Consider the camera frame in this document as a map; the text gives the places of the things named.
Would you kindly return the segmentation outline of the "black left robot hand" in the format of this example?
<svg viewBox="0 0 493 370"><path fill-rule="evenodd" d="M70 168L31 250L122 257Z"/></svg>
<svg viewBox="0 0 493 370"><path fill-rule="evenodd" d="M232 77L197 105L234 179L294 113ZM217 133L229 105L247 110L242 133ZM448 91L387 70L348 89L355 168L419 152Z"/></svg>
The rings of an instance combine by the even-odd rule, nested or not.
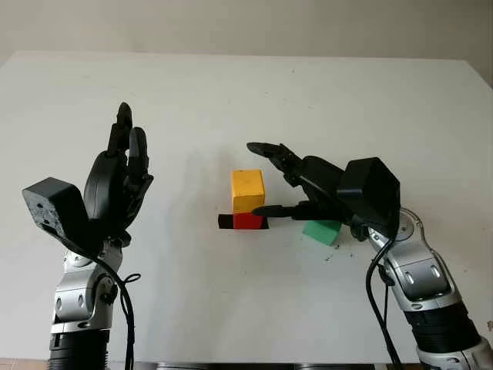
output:
<svg viewBox="0 0 493 370"><path fill-rule="evenodd" d="M119 105L109 143L95 159L84 189L88 217L99 235L126 247L126 229L136 219L153 176L145 131L132 123L128 103Z"/></svg>

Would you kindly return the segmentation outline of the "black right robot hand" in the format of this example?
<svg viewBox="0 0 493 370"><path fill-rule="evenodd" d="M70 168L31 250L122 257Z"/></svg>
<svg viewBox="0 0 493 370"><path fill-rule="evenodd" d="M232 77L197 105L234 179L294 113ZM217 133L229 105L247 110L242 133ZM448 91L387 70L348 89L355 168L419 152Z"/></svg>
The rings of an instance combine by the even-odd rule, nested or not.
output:
<svg viewBox="0 0 493 370"><path fill-rule="evenodd" d="M294 220L338 221L350 227L351 235L358 241L369 237L367 226L354 219L354 212L337 198L343 170L317 156L298 157L288 147L280 144L250 142L247 149L267 158L292 187L301 187L307 195L295 206L270 205L253 210L256 216L290 217Z"/></svg>

